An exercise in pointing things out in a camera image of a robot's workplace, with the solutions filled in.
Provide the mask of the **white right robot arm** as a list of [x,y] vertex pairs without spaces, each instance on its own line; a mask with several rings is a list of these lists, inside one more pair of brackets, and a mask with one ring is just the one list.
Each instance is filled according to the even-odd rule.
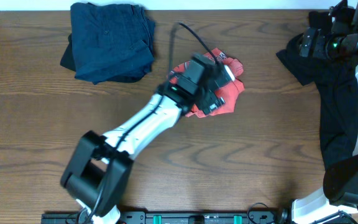
[[292,202],[290,223],[341,223],[358,213],[358,34],[341,37],[306,31],[278,52],[302,84],[314,83],[321,98],[322,186]]

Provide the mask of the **red t-shirt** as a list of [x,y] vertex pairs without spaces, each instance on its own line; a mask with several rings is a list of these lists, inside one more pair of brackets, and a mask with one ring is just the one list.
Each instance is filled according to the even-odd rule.
[[[224,65],[227,65],[235,76],[235,80],[224,87],[215,91],[218,98],[222,97],[225,104],[212,111],[207,116],[216,116],[219,114],[233,113],[238,96],[245,90],[244,84],[238,79],[244,72],[243,64],[236,58],[228,57],[222,50],[215,48],[212,50],[213,55]],[[207,117],[196,105],[186,114],[186,117],[197,116],[199,118]]]

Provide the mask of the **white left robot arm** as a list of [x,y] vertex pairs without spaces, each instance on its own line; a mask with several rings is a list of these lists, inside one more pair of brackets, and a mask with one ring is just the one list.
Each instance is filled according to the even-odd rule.
[[102,135],[88,131],[79,140],[60,179],[83,207],[85,223],[116,223],[117,205],[137,156],[162,132],[196,106],[210,114],[226,103],[217,89],[166,82],[132,118]]

